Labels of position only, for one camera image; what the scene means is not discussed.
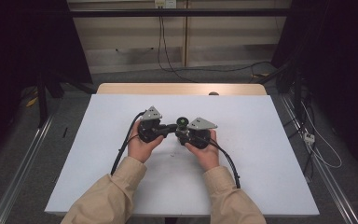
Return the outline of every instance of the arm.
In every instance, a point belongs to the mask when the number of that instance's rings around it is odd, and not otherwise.
[[[216,131],[211,138],[216,141]],[[241,189],[237,189],[227,167],[219,165],[219,151],[208,145],[198,149],[186,143],[186,147],[199,160],[206,171],[205,184],[212,202],[211,223],[266,223],[257,205]]]
[[[123,159],[112,176],[105,175],[91,186],[69,209],[62,223],[125,223],[132,214],[133,195],[145,176],[144,162],[163,137],[144,143],[137,137],[135,122],[129,142],[129,157]]]

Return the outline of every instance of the white tabletop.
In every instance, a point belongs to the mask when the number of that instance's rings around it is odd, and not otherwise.
[[[241,188],[265,216],[319,214],[269,96],[113,94],[92,96],[46,212],[64,215],[97,179],[110,173],[133,118],[151,105],[162,114],[162,124],[175,123],[179,117],[217,124],[217,141],[234,161]],[[229,168],[222,154],[220,162]],[[210,215],[203,171],[174,134],[145,165],[134,215]]]

